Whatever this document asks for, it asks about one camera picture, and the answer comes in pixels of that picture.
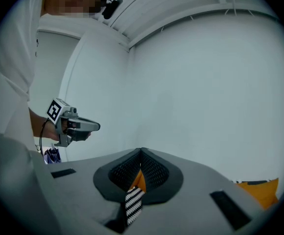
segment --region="ceiling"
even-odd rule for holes
[[[154,31],[184,17],[234,8],[277,18],[264,0],[123,0],[109,20],[101,13],[93,19],[126,37],[128,48],[131,48]]]

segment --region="white wall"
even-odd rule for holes
[[[231,180],[278,177],[281,195],[284,29],[279,24],[242,14],[204,16],[164,29],[137,46],[133,58],[124,149],[164,151]]]
[[[47,117],[46,111],[52,99],[59,95],[67,63],[79,39],[47,32],[39,32],[38,39],[36,71],[28,104],[36,114]],[[43,145],[50,146],[51,143],[56,142],[43,139]]]
[[[116,41],[94,31],[79,44],[63,99],[77,108],[79,116],[99,122],[101,129],[86,141],[71,143],[66,149],[69,161],[122,150],[120,116],[129,54]]]

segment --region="black and white striped fabric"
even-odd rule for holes
[[[142,197],[145,194],[139,187],[133,187],[126,194],[127,225],[130,225],[142,212]]]

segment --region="gray surface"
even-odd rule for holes
[[[104,223],[116,213],[118,204],[106,201],[93,184],[96,169],[131,150],[115,154],[62,164],[50,164],[51,172],[73,168],[77,173],[57,178],[60,191],[70,203],[88,218]],[[255,218],[262,213],[259,204],[243,189],[234,185],[215,170],[167,153],[150,150],[154,154],[178,166],[184,183],[180,191],[164,204],[144,206],[139,218],[125,234],[229,234],[234,230],[227,222],[210,193],[224,190],[247,215]]]

